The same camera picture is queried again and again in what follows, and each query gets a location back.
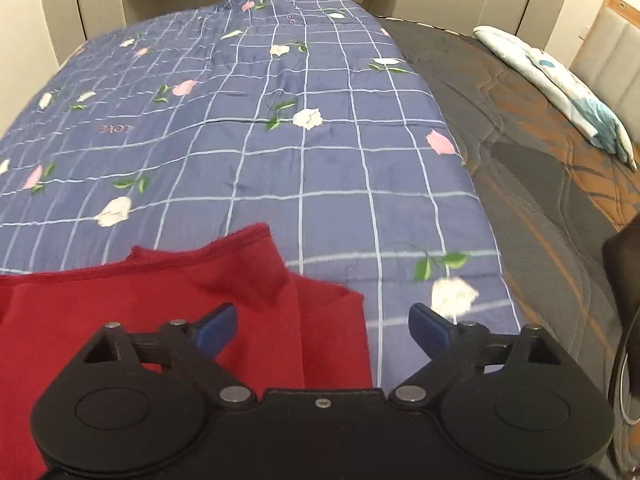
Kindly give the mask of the red knit shirt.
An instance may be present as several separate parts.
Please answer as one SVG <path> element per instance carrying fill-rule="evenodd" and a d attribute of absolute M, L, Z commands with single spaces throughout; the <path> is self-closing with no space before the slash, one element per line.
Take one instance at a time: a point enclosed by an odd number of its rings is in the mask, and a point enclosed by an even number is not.
<path fill-rule="evenodd" d="M 372 384 L 359 292 L 285 266 L 270 229 L 248 226 L 190 252 L 132 248 L 122 261 L 1 280 L 1 474 L 44 469 L 29 430 L 36 400 L 101 326 L 152 332 L 228 302 L 239 330 L 219 363 L 256 391 Z"/>

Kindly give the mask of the blue plaid floral quilt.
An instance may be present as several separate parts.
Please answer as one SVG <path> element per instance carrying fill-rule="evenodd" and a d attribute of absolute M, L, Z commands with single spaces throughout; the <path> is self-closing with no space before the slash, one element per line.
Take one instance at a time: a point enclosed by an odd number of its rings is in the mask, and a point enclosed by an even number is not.
<path fill-rule="evenodd" d="M 420 364 L 383 271 L 408 153 L 457 155 L 434 94 L 350 0 L 227 0 L 84 44 L 1 141 L 1 270 L 201 247 L 268 224 L 286 266 L 363 294 L 374 382 Z"/>

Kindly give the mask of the beige padded headboard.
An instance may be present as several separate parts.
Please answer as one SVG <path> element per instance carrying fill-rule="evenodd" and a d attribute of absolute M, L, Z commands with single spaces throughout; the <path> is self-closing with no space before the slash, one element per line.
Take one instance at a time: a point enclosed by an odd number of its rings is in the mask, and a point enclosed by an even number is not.
<path fill-rule="evenodd" d="M 570 70 L 620 118 L 639 144 L 639 11 L 624 0 L 603 0 Z"/>

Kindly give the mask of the white blue floral pillow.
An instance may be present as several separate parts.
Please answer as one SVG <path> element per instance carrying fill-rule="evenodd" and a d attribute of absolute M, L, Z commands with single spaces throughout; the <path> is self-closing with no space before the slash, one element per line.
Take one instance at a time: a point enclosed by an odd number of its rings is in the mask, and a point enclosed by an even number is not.
<path fill-rule="evenodd" d="M 556 58 L 494 26 L 476 26 L 473 37 L 533 84 L 591 145 L 638 169 L 620 118 Z"/>

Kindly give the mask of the brown handbag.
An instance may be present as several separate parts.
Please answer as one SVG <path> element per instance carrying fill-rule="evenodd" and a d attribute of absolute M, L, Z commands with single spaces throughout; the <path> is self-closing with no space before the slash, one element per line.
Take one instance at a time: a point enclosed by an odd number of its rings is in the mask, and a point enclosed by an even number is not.
<path fill-rule="evenodd" d="M 625 358 L 630 359 L 631 394 L 639 394 L 639 216 L 604 242 L 602 257 L 622 326 L 608 381 L 608 402 L 614 408 Z"/>

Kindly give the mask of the grey orange quilted bedspread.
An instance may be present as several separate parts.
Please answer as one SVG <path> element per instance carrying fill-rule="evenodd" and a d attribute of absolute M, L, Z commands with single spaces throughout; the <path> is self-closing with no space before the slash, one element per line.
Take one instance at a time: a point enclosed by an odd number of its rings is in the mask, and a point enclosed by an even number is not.
<path fill-rule="evenodd" d="M 390 168 L 402 193 L 382 200 L 388 284 L 458 332 L 390 400 L 431 414 L 444 478 L 593 479 L 598 458 L 637 478 L 629 358 L 608 402 L 622 326 L 602 246 L 639 215 L 638 176 L 477 39 L 385 27 L 458 148 Z"/>

